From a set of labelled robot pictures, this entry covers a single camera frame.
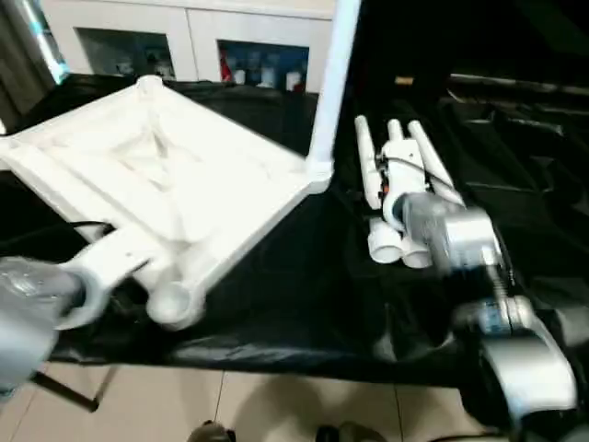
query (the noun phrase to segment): black table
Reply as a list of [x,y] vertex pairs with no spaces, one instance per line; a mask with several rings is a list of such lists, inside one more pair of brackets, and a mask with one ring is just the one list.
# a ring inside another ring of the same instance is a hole
[[[131,83],[70,76],[15,131]],[[294,151],[308,148],[314,96],[212,83],[169,86]],[[368,257],[352,124],[357,111],[353,97],[346,99],[329,190],[306,198],[211,290],[200,323],[162,330],[146,316],[144,290],[127,281],[101,320],[62,333],[52,360],[460,387],[468,370],[449,318],[465,294],[449,293],[428,271]],[[365,113],[378,144],[388,118],[422,121],[458,189],[501,230],[522,289],[571,359],[586,398],[588,118],[401,93]],[[0,189],[0,239],[64,224],[12,173],[0,174]],[[85,244],[64,226],[3,254],[60,262]]]

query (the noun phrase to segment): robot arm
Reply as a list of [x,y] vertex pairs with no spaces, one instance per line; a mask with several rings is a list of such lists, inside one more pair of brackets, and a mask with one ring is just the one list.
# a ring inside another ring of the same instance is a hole
[[[577,407],[571,365],[529,300],[510,296],[510,272],[489,215],[465,206],[421,125],[411,122],[409,129],[412,138],[404,138],[400,123],[389,122],[389,141],[378,155],[365,118],[356,119],[366,201],[382,210],[387,247],[396,241],[401,249],[403,243],[420,245],[442,277],[483,275],[478,293],[455,311],[456,336],[476,343],[481,371],[491,368],[507,404],[512,440],[535,440],[528,438],[527,416]],[[429,186],[426,174],[434,177]],[[370,237],[369,246],[375,249]]]

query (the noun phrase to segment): white plastic part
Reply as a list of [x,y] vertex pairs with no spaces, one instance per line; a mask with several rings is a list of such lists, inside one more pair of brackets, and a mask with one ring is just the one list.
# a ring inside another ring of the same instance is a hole
[[141,230],[125,227],[85,247],[69,262],[60,264],[82,280],[86,300],[82,307],[74,308],[56,330],[75,329],[98,319],[109,303],[110,291],[153,257],[149,242]]
[[374,262],[390,264],[403,255],[401,236],[385,220],[379,217],[370,220],[368,251]]
[[382,178],[376,168],[375,145],[372,141],[366,118],[361,115],[355,119],[354,123],[358,140],[360,170],[364,183],[364,197],[372,209],[378,210],[382,207],[379,195],[382,188]]
[[435,151],[430,138],[423,130],[422,124],[418,121],[413,121],[409,123],[408,127],[411,136],[415,138],[419,144],[425,168],[431,175],[438,179],[431,180],[435,193],[452,203],[465,205],[460,193],[454,189],[454,182],[450,178],[450,174],[446,170],[444,163]]
[[388,139],[390,141],[401,141],[405,139],[403,135],[403,126],[399,120],[391,120],[387,124]]
[[156,297],[154,320],[175,329],[202,315],[207,291],[308,195],[302,157],[155,76],[0,147],[0,161],[66,220],[141,232],[150,261],[133,276]]
[[425,269],[432,265],[430,251],[421,243],[405,235],[401,241],[403,263],[411,269]]
[[322,193],[333,175],[333,147],[341,102],[362,0],[339,0],[332,24],[331,45],[319,95],[306,170],[310,191]]
[[286,90],[295,90],[296,85],[301,83],[301,73],[292,71],[286,74]]
[[147,314],[171,330],[189,327],[204,314],[206,292],[191,290],[181,282],[162,285],[149,297]]
[[396,230],[404,231],[402,219],[396,219],[393,206],[398,198],[411,192],[426,192],[425,172],[417,142],[411,138],[388,141],[383,146],[388,158],[388,193],[383,202],[383,217]]
[[233,79],[237,85],[245,85],[246,84],[246,71],[243,69],[239,69],[233,75]]

